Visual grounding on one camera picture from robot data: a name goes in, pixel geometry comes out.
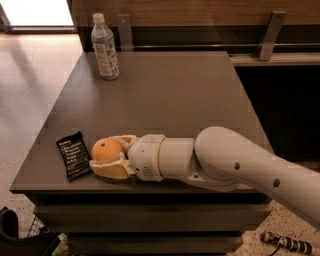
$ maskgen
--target clear bottle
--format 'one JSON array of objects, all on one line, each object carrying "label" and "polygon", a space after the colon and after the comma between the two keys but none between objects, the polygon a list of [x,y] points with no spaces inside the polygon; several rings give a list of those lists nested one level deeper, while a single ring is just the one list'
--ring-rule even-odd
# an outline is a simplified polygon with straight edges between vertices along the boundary
[{"label": "clear bottle", "polygon": [[96,54],[100,76],[104,80],[114,80],[119,74],[117,52],[114,44],[113,33],[106,25],[102,13],[93,15],[95,23],[91,34],[94,51]]}]

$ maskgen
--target orange ball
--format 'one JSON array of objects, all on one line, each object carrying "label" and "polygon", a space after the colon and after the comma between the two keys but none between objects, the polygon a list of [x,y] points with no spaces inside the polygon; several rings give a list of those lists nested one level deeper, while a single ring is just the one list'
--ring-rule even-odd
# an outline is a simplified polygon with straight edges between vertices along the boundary
[{"label": "orange ball", "polygon": [[122,152],[120,143],[113,138],[98,140],[93,148],[91,157],[93,160],[107,160],[108,158]]}]

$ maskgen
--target speckled floor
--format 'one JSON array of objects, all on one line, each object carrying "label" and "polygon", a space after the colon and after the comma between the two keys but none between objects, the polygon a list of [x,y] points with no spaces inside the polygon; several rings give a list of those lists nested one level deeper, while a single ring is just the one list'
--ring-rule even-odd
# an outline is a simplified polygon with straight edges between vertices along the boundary
[{"label": "speckled floor", "polygon": [[[81,52],[77,35],[0,33],[0,209],[16,211],[21,237],[29,231],[34,206],[9,187]],[[318,230],[274,201],[270,208],[270,216],[256,231],[246,232],[244,244],[229,256],[270,255],[275,247],[259,240],[264,230],[320,247]],[[299,254],[281,249],[276,255]]]}]

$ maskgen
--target white bottle cap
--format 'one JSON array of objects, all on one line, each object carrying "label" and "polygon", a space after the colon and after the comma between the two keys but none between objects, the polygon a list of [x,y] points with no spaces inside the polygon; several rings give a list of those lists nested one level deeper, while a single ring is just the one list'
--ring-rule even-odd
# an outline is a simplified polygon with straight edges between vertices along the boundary
[{"label": "white bottle cap", "polygon": [[94,22],[95,24],[104,23],[105,20],[104,20],[103,13],[95,13],[95,14],[93,14],[93,22]]}]

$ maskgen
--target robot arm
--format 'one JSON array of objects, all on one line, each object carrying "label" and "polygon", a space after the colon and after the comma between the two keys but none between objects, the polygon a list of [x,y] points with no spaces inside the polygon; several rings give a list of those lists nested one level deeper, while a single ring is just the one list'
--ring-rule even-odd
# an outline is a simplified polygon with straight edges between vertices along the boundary
[{"label": "robot arm", "polygon": [[196,140],[146,135],[133,144],[128,156],[141,180],[178,179],[220,192],[246,184],[320,228],[320,174],[229,129],[209,127]]}]

